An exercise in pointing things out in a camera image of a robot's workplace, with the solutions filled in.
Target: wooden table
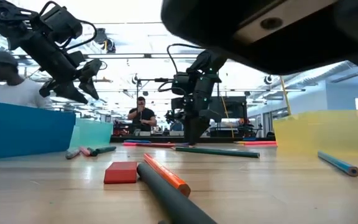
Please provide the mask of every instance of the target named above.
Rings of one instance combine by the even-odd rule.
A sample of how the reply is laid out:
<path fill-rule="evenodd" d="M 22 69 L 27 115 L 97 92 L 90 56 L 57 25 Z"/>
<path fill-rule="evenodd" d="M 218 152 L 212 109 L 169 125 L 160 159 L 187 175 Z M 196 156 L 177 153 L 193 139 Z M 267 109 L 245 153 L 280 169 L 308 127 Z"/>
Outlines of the wooden table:
<path fill-rule="evenodd" d="M 166 217 L 145 184 L 103 184 L 112 161 L 140 162 L 148 152 L 188 182 L 190 199 L 218 223 L 358 224 L 358 178 L 317 156 L 276 157 L 275 147 L 251 148 L 261 153 L 254 159 L 117 146 L 72 161 L 64 153 L 0 159 L 0 223 L 156 224 Z"/>

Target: black shirt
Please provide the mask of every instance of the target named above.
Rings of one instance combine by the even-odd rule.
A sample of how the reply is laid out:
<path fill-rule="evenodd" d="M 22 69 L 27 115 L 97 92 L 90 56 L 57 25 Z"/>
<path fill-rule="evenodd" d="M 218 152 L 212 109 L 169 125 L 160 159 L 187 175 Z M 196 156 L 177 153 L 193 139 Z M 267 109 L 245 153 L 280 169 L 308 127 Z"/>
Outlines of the black shirt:
<path fill-rule="evenodd" d="M 133 108 L 129 111 L 129 113 L 135 112 L 137 108 Z M 147 121 L 150 121 L 152 117 L 154 117 L 154 111 L 144 108 L 143 111 L 138 112 L 137 116 L 132 120 L 132 124 L 136 126 L 136 129 L 140 129 L 141 131 L 151 131 L 152 127 L 148 124 L 141 124 L 140 121 L 142 119 L 145 119 Z"/>

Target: white t-shirt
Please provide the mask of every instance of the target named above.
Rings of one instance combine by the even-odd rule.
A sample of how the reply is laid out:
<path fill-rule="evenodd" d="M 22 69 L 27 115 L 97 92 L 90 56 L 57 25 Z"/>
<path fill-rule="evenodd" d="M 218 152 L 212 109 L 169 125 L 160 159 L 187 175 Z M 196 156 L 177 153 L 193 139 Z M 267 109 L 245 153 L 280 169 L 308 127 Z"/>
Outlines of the white t-shirt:
<path fill-rule="evenodd" d="M 40 88 L 40 83 L 28 79 L 16 86 L 1 85 L 0 103 L 51 110 L 52 102 L 49 97 L 40 95 Z"/>

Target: desk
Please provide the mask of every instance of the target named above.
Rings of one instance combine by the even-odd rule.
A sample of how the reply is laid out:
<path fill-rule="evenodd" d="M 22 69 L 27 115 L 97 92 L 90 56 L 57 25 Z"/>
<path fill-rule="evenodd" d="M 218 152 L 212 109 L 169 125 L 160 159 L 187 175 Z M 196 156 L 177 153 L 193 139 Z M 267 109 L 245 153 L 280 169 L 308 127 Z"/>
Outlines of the desk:
<path fill-rule="evenodd" d="M 233 144 L 200 147 L 245 149 Z M 123 147 L 66 161 L 64 153 L 0 159 L 0 223 L 156 224 L 164 214 L 141 181 L 103 185 L 112 161 L 142 161 L 148 152 L 187 181 L 190 199 L 218 223 L 358 224 L 358 178 L 316 157 L 260 159 L 170 149 Z M 353 162 L 358 166 L 358 158 Z"/>

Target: person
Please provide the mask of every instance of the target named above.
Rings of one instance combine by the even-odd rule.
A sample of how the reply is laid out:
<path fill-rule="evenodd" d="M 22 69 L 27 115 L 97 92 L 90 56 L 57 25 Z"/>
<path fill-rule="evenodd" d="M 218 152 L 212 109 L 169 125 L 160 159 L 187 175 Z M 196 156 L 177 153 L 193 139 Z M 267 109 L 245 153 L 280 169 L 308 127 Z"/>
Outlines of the person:
<path fill-rule="evenodd" d="M 9 52 L 0 50 L 0 82 L 6 82 L 0 85 L 0 103 L 52 110 L 50 98 L 39 93 L 41 84 L 22 78 L 18 65 Z"/>
<path fill-rule="evenodd" d="M 137 99 L 137 108 L 129 111 L 128 120 L 132 120 L 132 124 L 137 126 L 141 131 L 151 131 L 152 126 L 157 125 L 154 111 L 148 109 L 146 99 L 143 96 Z"/>

